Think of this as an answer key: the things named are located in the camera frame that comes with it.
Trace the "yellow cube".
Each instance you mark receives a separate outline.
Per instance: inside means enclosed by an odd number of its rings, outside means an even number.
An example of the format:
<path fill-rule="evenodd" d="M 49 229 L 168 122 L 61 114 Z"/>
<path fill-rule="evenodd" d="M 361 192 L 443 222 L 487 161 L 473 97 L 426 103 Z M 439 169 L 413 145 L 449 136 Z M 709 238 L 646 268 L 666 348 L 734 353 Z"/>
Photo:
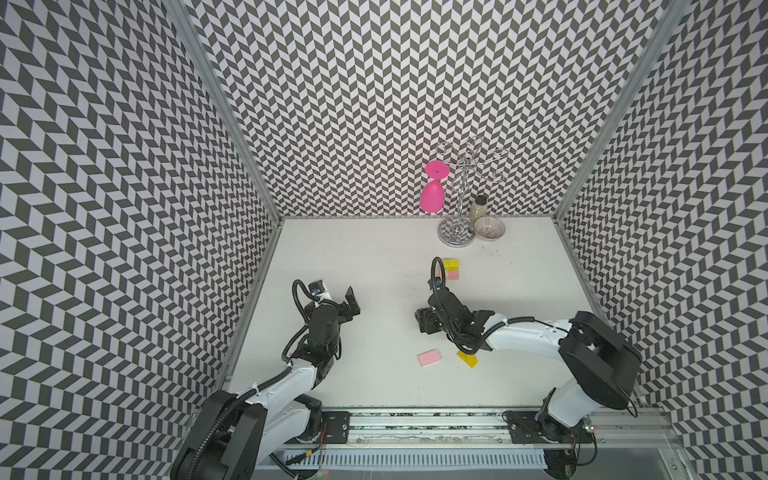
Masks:
<path fill-rule="evenodd" d="M 445 259 L 444 267 L 447 271 L 458 272 L 460 268 L 460 263 L 457 259 Z"/>

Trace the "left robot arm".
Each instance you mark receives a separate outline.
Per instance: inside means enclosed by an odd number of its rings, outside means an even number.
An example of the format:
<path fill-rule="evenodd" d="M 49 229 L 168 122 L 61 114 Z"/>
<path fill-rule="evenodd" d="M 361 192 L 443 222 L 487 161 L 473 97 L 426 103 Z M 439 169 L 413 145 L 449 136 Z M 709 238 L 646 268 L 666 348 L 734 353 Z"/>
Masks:
<path fill-rule="evenodd" d="M 202 404 L 170 468 L 172 479 L 249 479 L 270 460 L 292 479 L 341 427 L 310 396 L 342 356 L 341 326 L 361 312 L 352 289 L 336 302 L 323 281 L 296 279 L 291 295 L 302 327 L 281 353 L 283 369 L 242 392 L 218 390 Z"/>

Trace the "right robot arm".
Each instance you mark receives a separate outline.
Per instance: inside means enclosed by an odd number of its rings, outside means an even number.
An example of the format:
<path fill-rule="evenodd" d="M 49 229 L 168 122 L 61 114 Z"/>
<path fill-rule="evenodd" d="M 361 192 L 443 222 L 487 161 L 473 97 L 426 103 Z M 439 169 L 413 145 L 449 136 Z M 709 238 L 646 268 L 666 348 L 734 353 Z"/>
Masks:
<path fill-rule="evenodd" d="M 444 333 L 460 354 L 516 350 L 560 360 L 570 378 L 553 387 L 541 408 L 528 417 L 531 440 L 578 443 L 584 420 L 600 408 L 637 413 L 632 398 L 642 358 L 638 349 L 595 314 L 579 311 L 568 320 L 508 317 L 492 310 L 470 310 L 446 285 L 441 258 L 430 266 L 428 306 L 415 312 L 419 329 Z"/>

